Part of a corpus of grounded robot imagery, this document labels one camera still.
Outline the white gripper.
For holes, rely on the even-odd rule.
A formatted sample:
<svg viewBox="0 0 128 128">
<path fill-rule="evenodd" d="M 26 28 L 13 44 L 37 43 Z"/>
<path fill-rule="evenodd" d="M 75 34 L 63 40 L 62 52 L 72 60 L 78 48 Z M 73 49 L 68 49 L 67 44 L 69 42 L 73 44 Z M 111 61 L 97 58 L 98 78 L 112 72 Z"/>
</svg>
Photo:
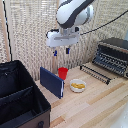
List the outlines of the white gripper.
<svg viewBox="0 0 128 128">
<path fill-rule="evenodd" d="M 46 45 L 49 47 L 58 47 L 76 44 L 79 41 L 79 36 L 78 27 L 52 29 L 46 34 Z M 54 49 L 54 56 L 57 56 L 57 53 L 57 49 Z M 66 54 L 70 54 L 70 48 L 66 48 Z"/>
</svg>

